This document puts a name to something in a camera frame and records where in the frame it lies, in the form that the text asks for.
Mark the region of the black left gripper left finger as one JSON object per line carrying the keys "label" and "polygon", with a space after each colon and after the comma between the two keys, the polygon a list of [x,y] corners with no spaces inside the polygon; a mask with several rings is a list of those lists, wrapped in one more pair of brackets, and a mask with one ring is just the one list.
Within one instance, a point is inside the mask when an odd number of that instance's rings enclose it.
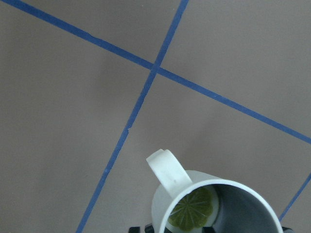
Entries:
{"label": "black left gripper left finger", "polygon": [[129,233],[140,233],[140,227],[138,226],[130,227]]}

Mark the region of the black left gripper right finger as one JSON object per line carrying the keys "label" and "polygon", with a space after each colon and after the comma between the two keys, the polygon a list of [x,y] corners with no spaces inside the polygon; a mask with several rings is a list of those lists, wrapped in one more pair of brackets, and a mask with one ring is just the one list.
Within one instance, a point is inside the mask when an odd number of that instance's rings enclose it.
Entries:
{"label": "black left gripper right finger", "polygon": [[282,230],[284,233],[293,233],[293,230],[291,228],[288,228],[288,227],[282,227]]}

